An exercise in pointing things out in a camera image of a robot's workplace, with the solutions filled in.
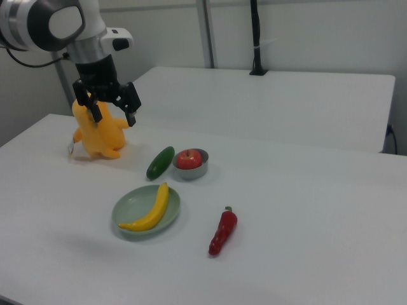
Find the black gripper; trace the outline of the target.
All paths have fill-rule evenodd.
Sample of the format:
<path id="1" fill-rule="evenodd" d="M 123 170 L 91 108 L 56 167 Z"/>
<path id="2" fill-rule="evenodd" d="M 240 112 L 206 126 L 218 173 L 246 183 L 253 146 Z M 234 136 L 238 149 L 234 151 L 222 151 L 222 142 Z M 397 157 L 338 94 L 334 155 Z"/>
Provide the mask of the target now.
<path id="1" fill-rule="evenodd" d="M 85 106 L 98 123 L 102 113 L 98 101 L 108 102 L 119 107 L 124 113 L 129 127 L 136 124 L 135 114 L 141 106 L 141 100 L 132 82 L 121 84 L 118 81 L 112 56 L 90 64 L 76 64 L 79 72 L 72 87 L 80 106 Z"/>

